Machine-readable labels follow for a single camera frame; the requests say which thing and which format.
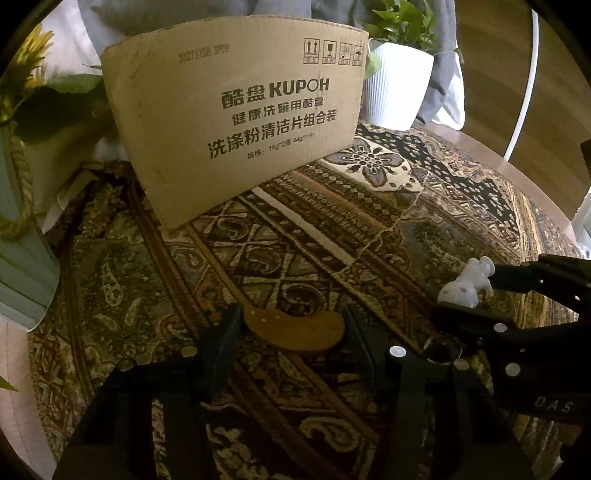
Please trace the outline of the green potted plant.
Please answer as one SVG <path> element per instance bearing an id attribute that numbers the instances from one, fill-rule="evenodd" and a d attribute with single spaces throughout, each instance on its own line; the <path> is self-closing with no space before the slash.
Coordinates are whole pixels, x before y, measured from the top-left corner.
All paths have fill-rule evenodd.
<path id="1" fill-rule="evenodd" d="M 455 1 L 382 1 L 362 20 L 356 20 L 378 44 L 396 44 L 434 58 L 432 77 L 451 80 L 463 60 L 457 37 Z"/>

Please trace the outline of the green ribbed vase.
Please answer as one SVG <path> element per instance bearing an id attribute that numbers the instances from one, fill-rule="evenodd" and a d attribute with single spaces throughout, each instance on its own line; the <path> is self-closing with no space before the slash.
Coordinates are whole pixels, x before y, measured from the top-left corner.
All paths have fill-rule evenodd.
<path id="1" fill-rule="evenodd" d="M 1 316 L 30 332 L 56 293 L 60 266 L 33 215 L 32 170 L 22 145 L 1 128 Z"/>

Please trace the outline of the beige curtain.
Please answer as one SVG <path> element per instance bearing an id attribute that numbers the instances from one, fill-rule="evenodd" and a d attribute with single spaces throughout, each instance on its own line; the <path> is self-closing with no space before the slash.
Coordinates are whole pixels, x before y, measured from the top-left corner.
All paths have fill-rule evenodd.
<path id="1" fill-rule="evenodd" d="M 88 36 L 76 0 L 61 1 L 41 22 L 42 31 L 53 33 L 45 56 L 50 77 L 101 73 L 99 56 Z"/>

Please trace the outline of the brown cardboard box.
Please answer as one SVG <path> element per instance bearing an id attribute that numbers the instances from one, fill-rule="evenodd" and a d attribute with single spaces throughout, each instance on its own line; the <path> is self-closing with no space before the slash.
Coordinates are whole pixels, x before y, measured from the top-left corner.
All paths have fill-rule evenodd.
<path id="1" fill-rule="evenodd" d="M 139 34 L 101 58 L 121 140 L 158 220 L 178 228 L 349 147 L 369 36 L 280 16 Z"/>

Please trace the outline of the brown wooden curved piece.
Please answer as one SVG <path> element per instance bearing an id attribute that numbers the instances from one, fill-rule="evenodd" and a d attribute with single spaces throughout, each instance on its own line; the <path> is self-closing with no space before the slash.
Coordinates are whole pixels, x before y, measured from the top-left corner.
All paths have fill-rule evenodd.
<path id="1" fill-rule="evenodd" d="M 277 309 L 245 307 L 245 324 L 253 334 L 280 349 L 318 352 L 338 344 L 346 331 L 344 318 L 332 311 L 294 317 Z"/>

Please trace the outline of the sunflower bouquet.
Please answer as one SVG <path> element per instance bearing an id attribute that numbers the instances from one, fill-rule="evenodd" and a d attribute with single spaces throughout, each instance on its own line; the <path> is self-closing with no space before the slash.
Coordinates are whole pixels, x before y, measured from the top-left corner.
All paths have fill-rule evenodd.
<path id="1" fill-rule="evenodd" d="M 38 143 L 66 127 L 112 117 L 103 76 L 49 76 L 45 59 L 53 33 L 36 26 L 1 76 L 1 124 L 25 143 Z"/>

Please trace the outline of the small white figurine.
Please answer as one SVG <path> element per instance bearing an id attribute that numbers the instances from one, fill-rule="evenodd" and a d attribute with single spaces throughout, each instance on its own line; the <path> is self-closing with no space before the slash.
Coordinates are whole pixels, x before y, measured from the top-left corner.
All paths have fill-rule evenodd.
<path id="1" fill-rule="evenodd" d="M 480 259 L 470 258 L 461 274 L 440 290 L 438 302 L 476 308 L 479 305 L 481 291 L 486 298 L 493 297 L 494 290 L 490 277 L 495 271 L 495 264 L 488 256 L 482 256 Z"/>

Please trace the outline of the patterned paisley table rug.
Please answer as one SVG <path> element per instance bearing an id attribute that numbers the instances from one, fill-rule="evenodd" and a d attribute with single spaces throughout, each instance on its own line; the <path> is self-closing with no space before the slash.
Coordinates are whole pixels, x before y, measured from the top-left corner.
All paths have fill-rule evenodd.
<path id="1" fill-rule="evenodd" d="M 175 232 L 135 177 L 99 171 L 49 232 L 56 296 L 29 337 L 39 416 L 56 460 L 122 360 L 161 362 L 242 301 L 297 318 L 349 303 L 412 344 L 429 335 L 437 284 L 471 257 L 516 263 L 577 248 L 504 176 L 424 129 L 360 125 L 363 150 L 401 157 L 394 184 L 363 176 L 368 155 L 318 160 L 228 200 Z M 249 335 L 238 371 L 204 406 L 225 479 L 363 479 L 376 405 L 349 353 L 280 352 Z"/>

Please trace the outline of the white ribbed plant pot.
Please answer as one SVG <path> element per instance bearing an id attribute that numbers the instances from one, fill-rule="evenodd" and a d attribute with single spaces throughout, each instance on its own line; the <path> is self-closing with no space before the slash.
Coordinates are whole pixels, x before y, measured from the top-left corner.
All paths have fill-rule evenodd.
<path id="1" fill-rule="evenodd" d="M 394 131 L 409 130 L 423 104 L 434 60 L 410 46 L 370 40 L 375 72 L 363 84 L 360 118 Z"/>

